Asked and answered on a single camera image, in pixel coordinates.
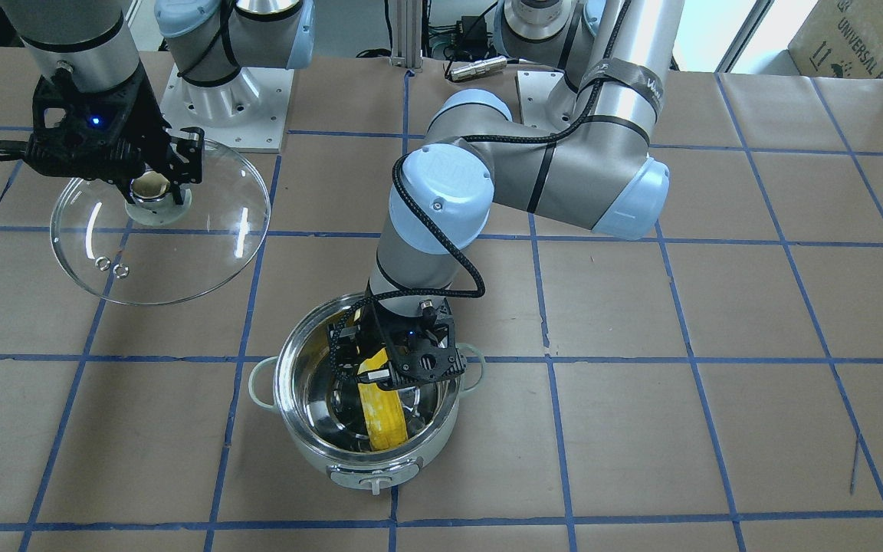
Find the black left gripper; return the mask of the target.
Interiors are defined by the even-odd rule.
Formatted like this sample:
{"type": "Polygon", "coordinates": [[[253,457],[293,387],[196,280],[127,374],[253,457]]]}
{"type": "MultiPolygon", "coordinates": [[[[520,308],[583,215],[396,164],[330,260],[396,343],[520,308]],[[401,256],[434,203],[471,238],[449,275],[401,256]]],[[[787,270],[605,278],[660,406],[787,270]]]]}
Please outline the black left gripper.
{"type": "Polygon", "coordinates": [[[432,301],[414,317],[402,317],[362,296],[327,329],[329,367],[343,382],[434,384],[456,380],[465,371],[445,298],[432,301]]]}

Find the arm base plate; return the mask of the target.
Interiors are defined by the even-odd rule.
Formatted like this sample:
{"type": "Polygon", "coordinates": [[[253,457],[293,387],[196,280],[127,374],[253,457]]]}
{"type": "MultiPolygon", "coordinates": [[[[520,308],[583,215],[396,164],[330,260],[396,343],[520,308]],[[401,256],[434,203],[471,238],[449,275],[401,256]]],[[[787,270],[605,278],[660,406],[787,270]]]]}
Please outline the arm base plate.
{"type": "Polygon", "coordinates": [[[207,140],[241,153],[280,153],[295,70],[243,67],[234,80],[197,87],[173,74],[162,114],[176,129],[199,127],[207,140]]]}
{"type": "Polygon", "coordinates": [[[520,115],[524,125],[550,133],[565,130],[573,120],[574,92],[561,72],[517,73],[520,115]]]}

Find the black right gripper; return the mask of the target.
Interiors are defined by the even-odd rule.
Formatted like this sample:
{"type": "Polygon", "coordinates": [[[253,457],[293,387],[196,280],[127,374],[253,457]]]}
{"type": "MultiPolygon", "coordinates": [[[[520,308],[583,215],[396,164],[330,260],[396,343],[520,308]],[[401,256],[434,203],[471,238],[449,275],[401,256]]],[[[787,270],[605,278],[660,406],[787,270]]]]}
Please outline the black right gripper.
{"type": "Polygon", "coordinates": [[[134,204],[133,178],[145,168],[169,180],[176,205],[185,203],[182,186],[202,181],[205,132],[182,128],[169,135],[144,66],[111,90],[81,92],[71,73],[56,70],[40,77],[32,99],[34,132],[24,161],[47,177],[113,179],[127,204],[134,204]]]}

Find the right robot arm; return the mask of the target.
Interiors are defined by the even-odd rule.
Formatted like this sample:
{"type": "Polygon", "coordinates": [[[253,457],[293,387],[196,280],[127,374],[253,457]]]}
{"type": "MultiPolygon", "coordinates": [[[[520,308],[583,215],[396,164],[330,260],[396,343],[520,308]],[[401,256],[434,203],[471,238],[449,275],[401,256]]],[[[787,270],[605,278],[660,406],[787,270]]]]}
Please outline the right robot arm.
{"type": "Polygon", "coordinates": [[[207,123],[243,114],[256,101],[252,67],[293,70],[311,61],[311,1],[158,1],[155,18],[197,124],[169,135],[140,54],[116,1],[4,1],[3,10],[41,76],[34,132],[0,143],[46,177],[102,179],[126,203],[145,170],[162,177],[154,199],[176,205],[203,177],[207,123]]]}

